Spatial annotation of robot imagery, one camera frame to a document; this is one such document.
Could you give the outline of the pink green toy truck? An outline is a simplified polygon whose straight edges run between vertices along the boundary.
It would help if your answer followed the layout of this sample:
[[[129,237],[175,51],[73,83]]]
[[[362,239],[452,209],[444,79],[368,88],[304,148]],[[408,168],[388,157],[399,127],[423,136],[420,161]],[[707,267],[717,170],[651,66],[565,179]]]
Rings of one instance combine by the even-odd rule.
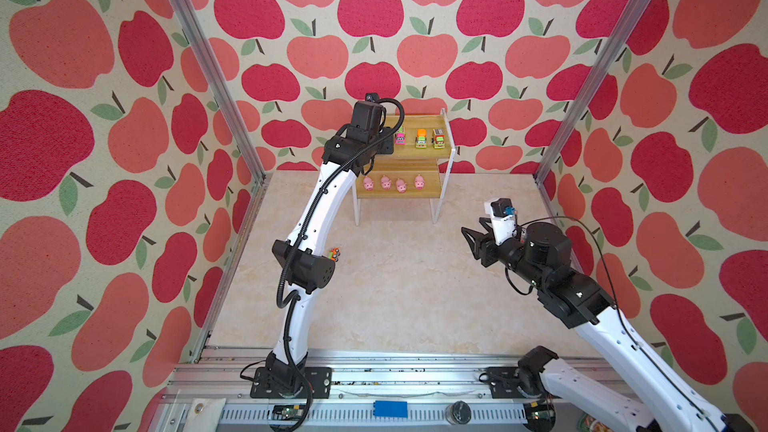
[[[406,131],[404,127],[400,127],[396,133],[394,138],[394,144],[397,146],[406,145],[407,144],[407,137],[406,137]]]

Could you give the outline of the wooden two-tier shelf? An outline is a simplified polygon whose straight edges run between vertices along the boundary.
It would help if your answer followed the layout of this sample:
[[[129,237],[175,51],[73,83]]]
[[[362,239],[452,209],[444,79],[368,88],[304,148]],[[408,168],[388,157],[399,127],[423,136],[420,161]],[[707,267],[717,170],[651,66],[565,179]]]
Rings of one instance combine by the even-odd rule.
[[[445,110],[438,115],[408,115],[403,127],[406,131],[407,144],[395,145],[393,155],[378,155],[373,171],[368,177],[375,182],[373,191],[366,191],[363,187],[363,178],[357,179],[353,188],[354,222],[360,223],[362,201],[364,199],[404,198],[426,199],[429,201],[431,219],[433,223],[439,220],[443,201],[447,192],[447,184],[450,179],[452,167],[457,155],[457,147]],[[446,146],[436,150],[432,146],[432,130],[441,128],[445,132]],[[427,148],[417,149],[415,137],[418,129],[427,130]],[[383,190],[380,180],[383,175],[392,181],[390,190]],[[423,190],[417,190],[414,179],[422,175],[426,185]],[[396,190],[396,181],[403,179],[407,183],[407,191],[404,194]]]

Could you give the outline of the multicolour toy car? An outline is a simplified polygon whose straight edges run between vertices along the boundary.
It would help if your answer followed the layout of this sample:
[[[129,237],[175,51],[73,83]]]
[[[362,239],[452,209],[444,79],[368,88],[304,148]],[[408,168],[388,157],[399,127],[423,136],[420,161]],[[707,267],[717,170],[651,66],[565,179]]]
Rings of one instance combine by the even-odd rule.
[[[432,130],[432,146],[436,150],[444,149],[446,146],[445,132],[441,128],[434,128]]]

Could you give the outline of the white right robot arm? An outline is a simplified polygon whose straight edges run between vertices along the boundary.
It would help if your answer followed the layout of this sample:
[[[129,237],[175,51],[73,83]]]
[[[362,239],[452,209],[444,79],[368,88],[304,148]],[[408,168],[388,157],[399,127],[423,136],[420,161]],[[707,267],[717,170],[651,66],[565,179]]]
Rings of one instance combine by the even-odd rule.
[[[614,431],[749,431],[739,414],[726,414],[695,392],[630,328],[617,302],[571,265],[572,242],[556,225],[521,226],[512,216],[481,219],[482,230],[464,227],[475,260],[503,265],[521,277],[538,301],[588,342],[621,376],[630,399],[577,373],[554,352],[538,347],[518,363],[529,370],[524,391],[561,397]]]

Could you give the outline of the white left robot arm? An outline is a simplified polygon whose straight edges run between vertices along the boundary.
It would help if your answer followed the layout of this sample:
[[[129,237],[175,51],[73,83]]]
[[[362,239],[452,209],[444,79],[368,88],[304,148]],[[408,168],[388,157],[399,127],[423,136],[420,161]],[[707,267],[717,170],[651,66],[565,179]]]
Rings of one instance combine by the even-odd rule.
[[[313,195],[300,220],[286,239],[273,243],[273,255],[281,266],[276,302],[286,312],[266,370],[269,388],[284,396],[296,397],[309,390],[304,366],[311,313],[317,292],[329,284],[335,270],[335,262],[325,255],[331,226],[343,199],[358,177],[372,169],[379,150],[393,148],[393,135],[393,129],[386,127],[381,136],[369,140],[351,131],[329,139]]]

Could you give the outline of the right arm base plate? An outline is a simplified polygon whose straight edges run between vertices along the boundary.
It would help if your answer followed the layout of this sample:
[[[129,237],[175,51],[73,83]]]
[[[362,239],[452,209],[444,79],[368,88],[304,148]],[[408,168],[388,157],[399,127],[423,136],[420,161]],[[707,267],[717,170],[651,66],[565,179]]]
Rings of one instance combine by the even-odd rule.
[[[478,380],[493,399],[538,399],[544,393],[539,375],[522,367],[489,367]]]

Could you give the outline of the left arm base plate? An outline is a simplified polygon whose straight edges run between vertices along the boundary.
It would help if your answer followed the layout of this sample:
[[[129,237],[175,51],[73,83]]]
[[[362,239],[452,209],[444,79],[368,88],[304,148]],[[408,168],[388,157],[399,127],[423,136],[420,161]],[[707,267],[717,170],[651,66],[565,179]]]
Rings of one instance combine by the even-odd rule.
[[[253,379],[250,397],[253,399],[306,399],[309,391],[314,399],[328,399],[333,369],[306,367],[301,374],[292,369],[270,371],[259,367]]]

